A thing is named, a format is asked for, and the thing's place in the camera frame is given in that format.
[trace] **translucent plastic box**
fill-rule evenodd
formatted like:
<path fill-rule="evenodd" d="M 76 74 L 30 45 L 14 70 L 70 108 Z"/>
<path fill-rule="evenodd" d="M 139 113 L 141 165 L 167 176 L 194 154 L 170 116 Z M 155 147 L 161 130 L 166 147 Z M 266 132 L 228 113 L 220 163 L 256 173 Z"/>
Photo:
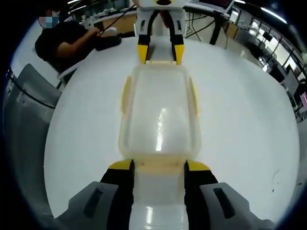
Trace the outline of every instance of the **translucent plastic box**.
<path fill-rule="evenodd" d="M 119 149 L 127 158 L 191 158 L 201 147 L 197 97 L 183 66 L 155 62 L 134 68 L 122 95 Z"/>

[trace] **white tabletop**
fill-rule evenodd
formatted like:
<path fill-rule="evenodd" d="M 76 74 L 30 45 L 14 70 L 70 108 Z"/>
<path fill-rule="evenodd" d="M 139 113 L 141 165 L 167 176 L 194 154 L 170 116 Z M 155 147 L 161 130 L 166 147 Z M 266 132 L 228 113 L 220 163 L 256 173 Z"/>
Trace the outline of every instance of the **white tabletop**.
<path fill-rule="evenodd" d="M 194 79 L 201 107 L 202 148 L 195 160 L 245 197 L 259 218 L 278 221 L 291 200 L 299 161 L 286 92 L 230 51 L 192 40 L 185 40 L 185 46 L 182 64 Z M 137 38 L 125 38 L 117 47 L 93 51 L 65 88 L 45 149 L 46 191 L 54 217 L 122 159 L 120 97 L 138 63 Z"/>

